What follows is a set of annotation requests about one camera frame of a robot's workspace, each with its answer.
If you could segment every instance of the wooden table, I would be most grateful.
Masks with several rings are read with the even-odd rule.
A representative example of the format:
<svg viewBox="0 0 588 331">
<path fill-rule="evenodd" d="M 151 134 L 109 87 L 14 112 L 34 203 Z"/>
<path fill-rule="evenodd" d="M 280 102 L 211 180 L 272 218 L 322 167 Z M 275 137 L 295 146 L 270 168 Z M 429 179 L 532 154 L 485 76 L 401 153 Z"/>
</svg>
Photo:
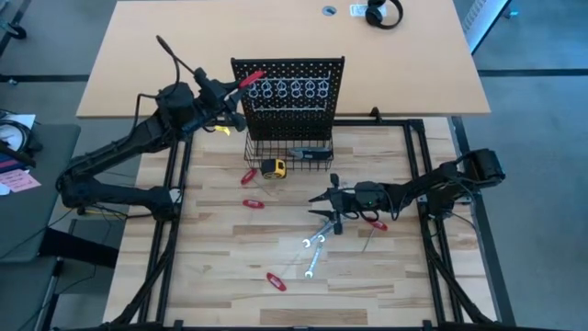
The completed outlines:
<svg viewBox="0 0 588 331">
<path fill-rule="evenodd" d="M 424 124 L 433 166 L 455 159 L 447 119 L 428 118 Z M 315 277 L 306 280 L 303 274 L 313 249 L 302 249 L 301 241 L 322 224 L 320 217 L 307 210 L 328 208 L 328 202 L 312 205 L 307 200 L 330 186 L 329 175 L 290 172 L 286 179 L 272 182 L 258 177 L 271 196 L 254 183 L 243 188 L 244 144 L 244 133 L 196 134 L 167 325 L 175 319 L 183 319 L 185 325 L 399 326 L 435 321 L 414 205 L 403 210 L 397 222 L 383 215 L 390 230 L 376 232 L 363 254 L 370 226 L 361 221 L 346 223 L 343 235 L 327 238 Z M 330 172 L 339 174 L 348 186 L 364 180 L 402 183 L 410 179 L 401 128 L 335 127 L 334 152 Z M 166 151 L 145 154 L 137 185 L 161 185 L 167 156 Z M 266 208 L 247 209 L 243 199 L 263 200 Z M 470 219 L 468 208 L 456 207 L 455 212 Z M 446 220 L 446 227 L 459 283 L 485 314 L 495 318 L 474 231 L 457 218 Z M 120 314 L 141 286 L 153 228 L 151 219 L 127 221 L 105 321 Z M 267 272 L 281 276 L 288 290 L 272 287 Z M 440 282 L 450 315 L 447 288 Z M 153 300 L 152 320 L 156 305 Z"/>
<path fill-rule="evenodd" d="M 237 59 L 345 57 L 337 115 L 485 114 L 490 109 L 452 0 L 403 1 L 394 30 L 351 17 L 365 0 L 215 0 L 118 2 L 77 111 L 80 117 L 129 117 L 140 92 L 174 82 L 155 40 L 209 77 L 234 79 Z M 337 13 L 327 17 L 325 6 Z M 392 21 L 396 9 L 387 3 Z M 185 70 L 183 80 L 198 91 Z M 141 115 L 155 105 L 144 102 Z"/>
</svg>

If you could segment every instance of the table leg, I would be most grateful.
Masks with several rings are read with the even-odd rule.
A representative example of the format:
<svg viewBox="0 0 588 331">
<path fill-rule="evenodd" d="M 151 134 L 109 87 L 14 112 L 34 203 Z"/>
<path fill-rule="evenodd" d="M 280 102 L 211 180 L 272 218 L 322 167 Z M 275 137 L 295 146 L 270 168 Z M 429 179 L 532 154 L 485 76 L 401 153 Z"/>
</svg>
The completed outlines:
<svg viewBox="0 0 588 331">
<path fill-rule="evenodd" d="M 98 266 L 114 268 L 119 251 L 61 231 L 47 229 L 39 249 L 40 256 L 73 258 Z"/>
</svg>

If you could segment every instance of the wrench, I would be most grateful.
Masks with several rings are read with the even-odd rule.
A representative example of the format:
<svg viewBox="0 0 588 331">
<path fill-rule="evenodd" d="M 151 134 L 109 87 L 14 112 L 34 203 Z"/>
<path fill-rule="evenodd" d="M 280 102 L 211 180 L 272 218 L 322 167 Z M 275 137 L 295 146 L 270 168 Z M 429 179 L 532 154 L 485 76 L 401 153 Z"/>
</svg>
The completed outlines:
<svg viewBox="0 0 588 331">
<path fill-rule="evenodd" d="M 321 228 L 321 230 L 317 231 L 316 234 L 313 234 L 312 237 L 302 240 L 302 243 L 304 244 L 304 248 L 310 247 L 311 244 L 314 243 L 317 239 L 319 239 L 319 242 L 324 243 L 325 233 L 328 232 L 332 227 L 333 227 L 333 224 L 330 222 L 327 222 L 327 224 L 325 224 Z"/>
<path fill-rule="evenodd" d="M 319 244 L 316 246 L 316 251 L 314 252 L 314 257 L 312 257 L 312 262 L 309 265 L 309 269 L 306 270 L 306 272 L 304 273 L 304 277 L 308 280 L 311 279 L 312 276 L 314 276 L 312 271 L 314 270 L 314 267 L 316 267 L 316 263 L 319 261 L 319 255 L 321 254 L 321 251 L 322 251 L 322 244 Z"/>
</svg>

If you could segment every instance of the wire basket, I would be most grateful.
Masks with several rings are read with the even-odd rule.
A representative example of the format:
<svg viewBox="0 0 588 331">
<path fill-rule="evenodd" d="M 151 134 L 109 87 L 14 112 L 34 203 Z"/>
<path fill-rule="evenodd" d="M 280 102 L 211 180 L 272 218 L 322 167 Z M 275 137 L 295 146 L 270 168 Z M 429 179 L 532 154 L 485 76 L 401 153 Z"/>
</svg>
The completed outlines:
<svg viewBox="0 0 588 331">
<path fill-rule="evenodd" d="M 260 168 L 267 159 L 281 159 L 286 163 L 286 169 L 291 170 L 323 170 L 331 168 L 332 154 L 326 160 L 299 159 L 288 150 L 296 147 L 321 147 L 333 150 L 333 138 L 329 140 L 253 140 L 247 132 L 244 160 L 251 168 Z"/>
</svg>

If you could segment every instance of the black strap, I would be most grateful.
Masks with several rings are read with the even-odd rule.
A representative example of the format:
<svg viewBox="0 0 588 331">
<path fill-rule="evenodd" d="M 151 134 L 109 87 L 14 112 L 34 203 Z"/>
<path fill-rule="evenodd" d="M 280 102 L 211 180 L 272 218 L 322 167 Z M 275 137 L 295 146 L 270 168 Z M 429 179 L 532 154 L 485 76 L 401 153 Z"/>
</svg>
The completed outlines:
<svg viewBox="0 0 588 331">
<path fill-rule="evenodd" d="M 390 0 L 390 2 L 392 2 L 394 4 L 394 6 L 396 7 L 396 9 L 398 10 L 398 20 L 396 21 L 396 23 L 390 24 L 390 25 L 382 24 L 381 22 L 379 22 L 376 25 L 376 27 L 378 27 L 380 29 L 394 29 L 394 28 L 396 28 L 396 26 L 401 24 L 402 18 L 404 17 L 404 8 L 402 8 L 402 4 L 401 4 L 400 0 Z"/>
</svg>

